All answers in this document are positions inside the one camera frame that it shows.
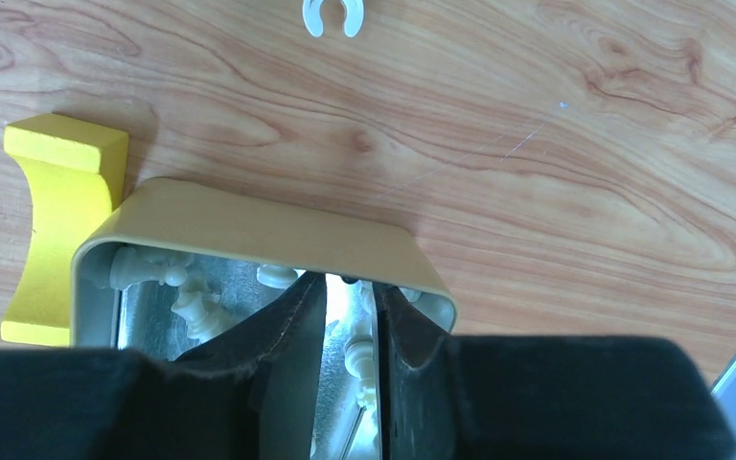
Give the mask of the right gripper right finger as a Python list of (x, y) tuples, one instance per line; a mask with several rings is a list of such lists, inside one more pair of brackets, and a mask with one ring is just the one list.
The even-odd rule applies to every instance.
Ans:
[(732, 459), (690, 357), (634, 335), (453, 335), (373, 288), (385, 459)]

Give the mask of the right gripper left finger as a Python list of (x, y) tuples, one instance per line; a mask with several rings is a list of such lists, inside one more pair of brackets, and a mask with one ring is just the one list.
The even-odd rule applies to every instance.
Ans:
[(0, 350), (0, 459), (306, 459), (326, 304), (325, 276), (308, 272), (172, 361)]

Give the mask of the yellow tin with chess pieces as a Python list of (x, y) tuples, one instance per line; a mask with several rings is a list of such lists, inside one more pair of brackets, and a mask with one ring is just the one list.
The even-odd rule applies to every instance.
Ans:
[(445, 331), (458, 315), (436, 269), (401, 227), (148, 180), (73, 258), (71, 343), (174, 359), (240, 325), (308, 270), (327, 285), (310, 455), (378, 459), (379, 393), (368, 367), (374, 284), (399, 288)]

